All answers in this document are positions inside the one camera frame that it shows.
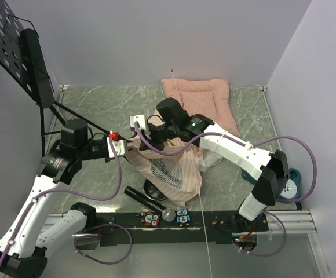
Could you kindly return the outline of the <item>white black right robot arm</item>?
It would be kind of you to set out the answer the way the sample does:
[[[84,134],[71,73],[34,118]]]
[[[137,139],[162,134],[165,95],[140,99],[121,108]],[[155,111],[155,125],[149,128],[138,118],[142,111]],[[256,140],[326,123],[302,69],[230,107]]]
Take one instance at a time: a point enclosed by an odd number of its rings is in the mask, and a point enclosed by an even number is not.
[[[243,231],[255,225],[256,218],[274,206],[289,178],[286,154],[280,150],[270,152],[257,148],[225,131],[219,124],[202,114],[188,115],[174,98],[161,101],[157,107],[156,126],[146,120],[144,144],[162,153],[164,143],[174,138],[212,151],[239,166],[255,180],[255,185],[242,202],[235,217],[236,226]]]

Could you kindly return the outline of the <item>pink striped pet tent fabric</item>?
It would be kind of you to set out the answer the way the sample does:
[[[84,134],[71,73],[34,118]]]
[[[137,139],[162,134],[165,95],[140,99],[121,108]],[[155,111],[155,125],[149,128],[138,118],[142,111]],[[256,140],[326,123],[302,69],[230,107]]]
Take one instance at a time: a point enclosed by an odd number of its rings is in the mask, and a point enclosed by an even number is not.
[[[176,156],[163,156],[150,149],[139,150],[141,140],[134,136],[126,159],[173,203],[184,206],[200,193],[201,173],[219,164],[222,157],[213,151],[190,145]]]

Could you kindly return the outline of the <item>white fibreglass tent pole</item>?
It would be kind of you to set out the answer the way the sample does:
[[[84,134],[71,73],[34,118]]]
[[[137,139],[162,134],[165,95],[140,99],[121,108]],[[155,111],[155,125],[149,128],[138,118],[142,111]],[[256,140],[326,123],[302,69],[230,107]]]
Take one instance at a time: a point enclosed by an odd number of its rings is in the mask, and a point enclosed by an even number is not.
[[[178,101],[181,102],[181,96],[178,92],[178,87],[176,83],[176,79],[174,76],[173,69],[170,70],[173,82],[174,82],[174,87],[176,90],[176,95],[178,97]],[[204,238],[206,241],[206,248],[207,248],[207,257],[208,257],[208,262],[209,262],[209,271],[210,271],[210,277],[213,278],[213,268],[212,268],[212,263],[211,263],[211,255],[210,255],[210,249],[209,249],[209,240],[208,240],[208,234],[207,234],[207,227],[206,227],[206,221],[204,217],[204,211],[203,211],[203,204],[202,204],[202,198],[201,198],[201,193],[199,192],[199,201],[200,201],[200,210],[201,210],[201,215],[202,215],[202,221],[203,221],[203,230],[204,230]]]

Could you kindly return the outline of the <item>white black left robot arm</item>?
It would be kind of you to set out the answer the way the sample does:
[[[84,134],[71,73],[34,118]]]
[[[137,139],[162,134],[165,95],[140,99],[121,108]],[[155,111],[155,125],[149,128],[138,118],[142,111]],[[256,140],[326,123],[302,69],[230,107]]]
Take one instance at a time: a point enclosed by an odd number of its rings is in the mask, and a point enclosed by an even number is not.
[[[40,163],[30,194],[9,230],[0,239],[0,273],[10,277],[40,277],[48,259],[77,232],[92,232],[97,226],[96,209],[77,202],[62,219],[49,229],[42,228],[59,193],[69,193],[89,200],[107,201],[117,195],[95,197],[67,186],[82,168],[84,160],[117,159],[114,145],[119,134],[112,131],[95,139],[87,121],[71,119],[61,129],[60,139]]]

